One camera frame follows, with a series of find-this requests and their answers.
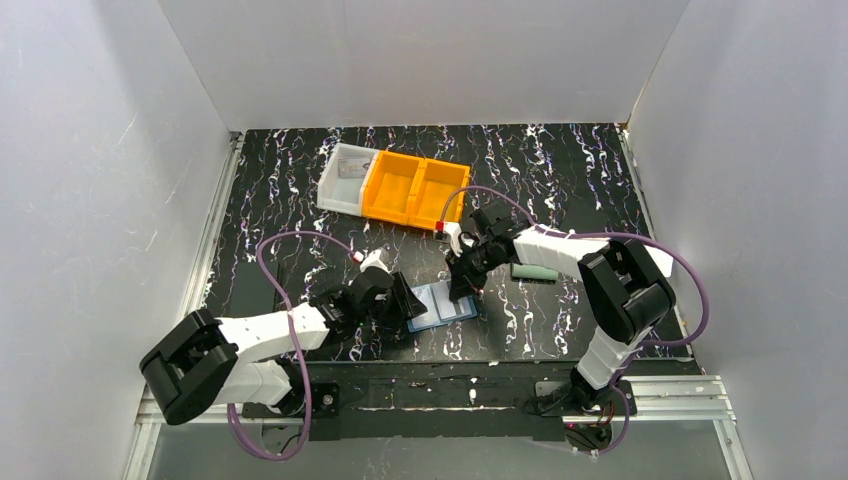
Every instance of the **orange bin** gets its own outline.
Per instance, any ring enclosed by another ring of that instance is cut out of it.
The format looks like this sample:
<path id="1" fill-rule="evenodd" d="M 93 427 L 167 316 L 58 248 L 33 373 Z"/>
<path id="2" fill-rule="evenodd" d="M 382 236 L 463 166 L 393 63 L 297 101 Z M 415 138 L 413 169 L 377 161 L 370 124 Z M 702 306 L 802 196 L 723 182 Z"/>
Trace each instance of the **orange bin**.
<path id="1" fill-rule="evenodd" d="M 365 185 L 362 215 L 432 230 L 450 194 L 470 179 L 466 165 L 383 150 Z M 454 197 L 445 221 L 459 221 L 464 198 L 465 192 Z"/>
<path id="2" fill-rule="evenodd" d="M 409 225 L 432 230 L 442 216 L 450 194 L 468 186 L 471 168 L 466 165 L 424 159 L 424 167 L 413 186 L 415 196 L 409 200 Z M 458 222 L 462 216 L 462 201 L 465 192 L 453 197 L 445 215 L 446 222 Z"/>

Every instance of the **marble pattern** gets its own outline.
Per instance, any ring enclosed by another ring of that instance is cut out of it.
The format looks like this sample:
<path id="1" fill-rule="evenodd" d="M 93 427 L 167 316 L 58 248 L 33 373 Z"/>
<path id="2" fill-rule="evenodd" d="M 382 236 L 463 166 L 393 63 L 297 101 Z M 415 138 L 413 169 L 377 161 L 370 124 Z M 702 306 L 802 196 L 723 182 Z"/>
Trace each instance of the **marble pattern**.
<path id="1" fill-rule="evenodd" d="M 232 194 L 206 289 L 215 315 L 228 313 L 236 266 L 256 261 L 256 246 L 282 230 L 314 229 L 358 250 L 382 247 L 390 268 L 410 285 L 447 278 L 446 247 L 429 232 L 317 208 L 317 182 L 337 142 L 387 149 L 471 166 L 472 184 L 517 199 L 540 223 L 586 231 L 647 233 L 616 127 L 610 124 L 472 125 L 253 130 L 246 134 Z M 470 192 L 464 215 L 485 193 Z M 293 302 L 352 278 L 337 246 L 290 238 L 266 253 L 280 264 Z M 492 272 L 477 318 L 402 334 L 366 325 L 355 338 L 310 352 L 311 360 L 461 361 L 577 359 L 595 322 L 582 285 L 513 282 L 507 266 Z M 674 318 L 659 337 L 681 337 Z M 655 349 L 648 356 L 688 356 Z"/>

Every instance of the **metal frame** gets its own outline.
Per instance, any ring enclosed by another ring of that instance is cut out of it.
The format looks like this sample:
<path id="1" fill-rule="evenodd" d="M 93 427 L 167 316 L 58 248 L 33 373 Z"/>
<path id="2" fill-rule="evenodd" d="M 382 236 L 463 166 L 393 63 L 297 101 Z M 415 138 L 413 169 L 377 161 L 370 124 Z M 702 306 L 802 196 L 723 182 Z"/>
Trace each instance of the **metal frame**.
<path id="1" fill-rule="evenodd" d="M 626 133 L 618 129 L 622 147 L 625 152 L 625 160 L 628 170 L 634 181 L 639 202 L 643 211 L 645 201 L 639 183 L 636 164 L 630 146 L 627 143 Z M 191 272 L 190 281 L 186 290 L 185 299 L 181 311 L 187 313 L 199 308 L 202 304 L 203 290 L 212 267 L 217 238 L 223 224 L 226 213 L 227 201 L 233 186 L 236 167 L 241 159 L 241 149 L 244 144 L 244 134 L 233 134 L 232 147 L 229 157 L 218 182 L 215 196 L 210 208 L 209 217 L 204 228 L 200 249 L 195 259 Z M 645 219 L 648 224 L 648 232 L 654 235 L 653 225 L 647 211 Z M 680 323 L 681 331 L 686 335 L 683 323 Z M 721 442 L 722 452 L 727 462 L 731 478 L 734 480 L 750 479 L 751 473 L 742 451 L 739 437 L 736 434 L 736 415 L 727 397 L 727 392 L 717 375 L 686 375 L 686 376 L 635 376 L 625 377 L 633 385 L 639 413 L 631 419 L 633 421 L 712 421 L 716 433 Z M 622 417 L 615 417 L 614 421 L 622 421 Z M 565 423 L 581 423 L 594 421 L 593 417 L 563 417 Z M 192 421 L 193 423 L 226 423 L 226 407 L 214 406 L 204 414 Z M 260 424 L 301 424 L 300 419 L 243 419 L 244 423 Z M 124 473 L 125 480 L 142 480 L 148 477 L 153 455 L 159 439 L 164 417 L 156 405 L 153 396 L 148 390 L 142 396 L 138 416 L 135 425 L 135 437 L 127 468 Z"/>

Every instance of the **label inside bin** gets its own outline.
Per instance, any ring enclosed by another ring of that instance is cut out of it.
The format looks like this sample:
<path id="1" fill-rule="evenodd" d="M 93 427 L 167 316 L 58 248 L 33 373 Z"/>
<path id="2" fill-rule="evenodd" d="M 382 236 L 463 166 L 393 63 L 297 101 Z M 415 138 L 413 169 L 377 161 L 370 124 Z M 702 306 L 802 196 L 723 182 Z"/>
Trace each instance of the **label inside bin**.
<path id="1" fill-rule="evenodd" d="M 371 157 L 349 157 L 339 159 L 339 178 L 365 178 Z"/>

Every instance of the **green object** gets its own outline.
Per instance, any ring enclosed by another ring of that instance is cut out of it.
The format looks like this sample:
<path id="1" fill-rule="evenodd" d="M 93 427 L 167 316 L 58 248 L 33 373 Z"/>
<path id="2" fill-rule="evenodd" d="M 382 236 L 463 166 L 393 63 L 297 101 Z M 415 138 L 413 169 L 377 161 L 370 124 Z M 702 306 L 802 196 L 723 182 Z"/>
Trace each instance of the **green object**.
<path id="1" fill-rule="evenodd" d="M 514 281 L 529 280 L 531 282 L 555 283 L 559 280 L 559 272 L 538 265 L 513 263 L 509 266 L 509 274 Z"/>

